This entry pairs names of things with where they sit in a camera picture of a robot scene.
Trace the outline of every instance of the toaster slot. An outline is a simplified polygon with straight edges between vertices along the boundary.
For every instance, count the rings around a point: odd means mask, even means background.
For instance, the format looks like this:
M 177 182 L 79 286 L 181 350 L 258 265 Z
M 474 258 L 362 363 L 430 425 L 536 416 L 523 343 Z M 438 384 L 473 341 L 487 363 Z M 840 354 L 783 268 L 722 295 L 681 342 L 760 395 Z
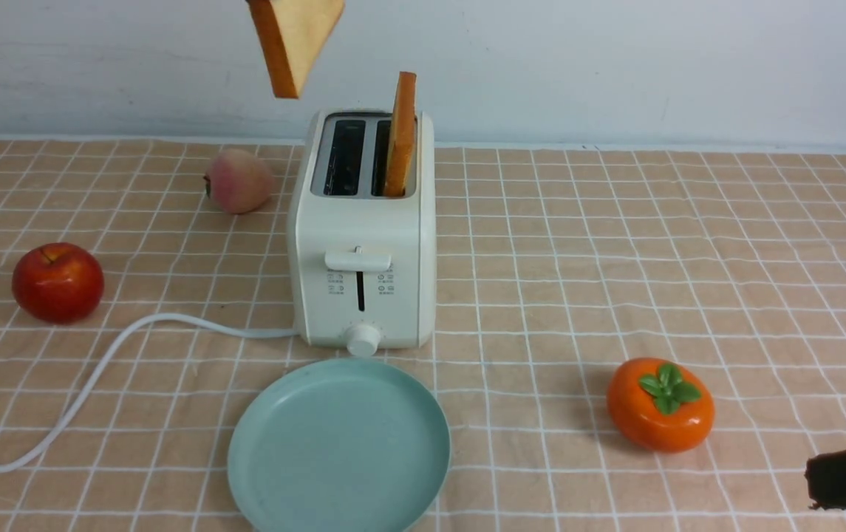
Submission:
M 361 185 L 366 121 L 338 120 L 334 125 L 327 175 L 324 179 L 325 196 L 356 196 Z
M 371 194 L 383 196 L 386 185 L 386 156 L 389 155 L 390 120 L 376 122 L 376 138 L 373 146 L 373 180 Z

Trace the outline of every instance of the toaster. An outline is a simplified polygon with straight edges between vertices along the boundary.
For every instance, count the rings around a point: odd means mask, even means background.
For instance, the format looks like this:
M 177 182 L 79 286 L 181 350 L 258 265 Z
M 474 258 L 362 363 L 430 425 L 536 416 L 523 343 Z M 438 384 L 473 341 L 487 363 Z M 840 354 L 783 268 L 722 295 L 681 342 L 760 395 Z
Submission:
M 310 346 L 369 357 L 421 347 L 436 322 L 432 121 L 416 114 L 402 197 L 385 197 L 392 113 L 319 111 L 287 215 L 294 327 Z

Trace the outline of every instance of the white wall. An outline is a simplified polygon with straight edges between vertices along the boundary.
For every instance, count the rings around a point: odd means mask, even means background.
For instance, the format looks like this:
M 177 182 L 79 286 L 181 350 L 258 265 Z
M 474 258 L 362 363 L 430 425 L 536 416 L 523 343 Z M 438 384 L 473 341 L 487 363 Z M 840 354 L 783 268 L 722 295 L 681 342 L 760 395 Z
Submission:
M 400 69 L 442 141 L 846 148 L 844 0 L 349 0 L 299 101 L 243 0 L 0 0 L 0 134 L 300 137 Z

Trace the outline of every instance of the toaster knob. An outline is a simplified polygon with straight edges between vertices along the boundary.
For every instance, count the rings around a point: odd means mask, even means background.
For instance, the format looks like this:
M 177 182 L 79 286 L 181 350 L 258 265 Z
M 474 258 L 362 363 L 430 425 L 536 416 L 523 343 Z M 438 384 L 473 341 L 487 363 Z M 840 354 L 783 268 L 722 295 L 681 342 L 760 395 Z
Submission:
M 368 324 L 356 324 L 347 330 L 347 350 L 355 357 L 372 357 L 380 344 L 380 331 Z

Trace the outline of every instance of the peach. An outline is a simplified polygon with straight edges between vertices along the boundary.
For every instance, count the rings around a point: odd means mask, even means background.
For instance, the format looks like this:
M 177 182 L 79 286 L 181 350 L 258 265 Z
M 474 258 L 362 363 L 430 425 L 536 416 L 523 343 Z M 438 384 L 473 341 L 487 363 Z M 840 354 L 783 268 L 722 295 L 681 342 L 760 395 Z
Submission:
M 223 149 L 203 176 L 206 196 L 230 214 L 264 205 L 275 191 L 275 176 L 262 159 L 244 149 Z

